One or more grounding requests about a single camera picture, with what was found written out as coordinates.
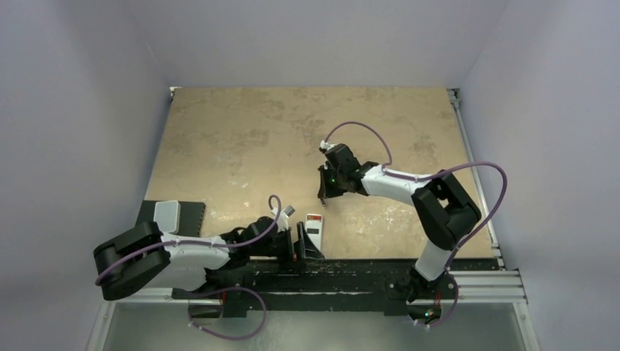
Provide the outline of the red white remote control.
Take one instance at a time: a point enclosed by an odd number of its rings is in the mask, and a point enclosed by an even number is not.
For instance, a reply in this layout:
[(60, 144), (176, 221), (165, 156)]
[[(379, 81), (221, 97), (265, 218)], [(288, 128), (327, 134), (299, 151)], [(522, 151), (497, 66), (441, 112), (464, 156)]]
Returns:
[(322, 249), (322, 232), (323, 232), (324, 217), (321, 214), (307, 214), (305, 228), (306, 233), (310, 241), (314, 246)]

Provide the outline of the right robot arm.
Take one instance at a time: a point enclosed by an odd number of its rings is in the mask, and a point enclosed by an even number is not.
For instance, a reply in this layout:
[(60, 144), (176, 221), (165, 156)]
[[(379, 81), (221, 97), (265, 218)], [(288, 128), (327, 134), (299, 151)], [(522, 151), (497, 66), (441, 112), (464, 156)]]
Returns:
[(377, 162), (359, 163), (343, 143), (321, 142), (319, 150), (326, 158), (318, 168), (320, 201), (354, 193), (385, 197), (416, 210), (427, 243), (409, 271), (409, 282), (394, 287), (408, 293), (408, 301), (434, 296), (457, 244), (481, 219), (480, 209), (458, 179), (451, 173), (431, 179), (389, 173)]

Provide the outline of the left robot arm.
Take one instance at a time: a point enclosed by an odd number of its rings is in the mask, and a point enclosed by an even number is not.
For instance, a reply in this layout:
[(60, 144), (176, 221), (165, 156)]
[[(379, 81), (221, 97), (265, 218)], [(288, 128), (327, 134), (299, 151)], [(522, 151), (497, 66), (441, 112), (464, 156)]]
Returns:
[(288, 263), (325, 256), (306, 233), (292, 242), (291, 228), (283, 217), (262, 216), (246, 227), (210, 238), (165, 233), (156, 222), (143, 222), (96, 247), (95, 284), (106, 301), (127, 298), (145, 287), (192, 291), (208, 299), (218, 289), (218, 279), (209, 271), (244, 267), (252, 257)]

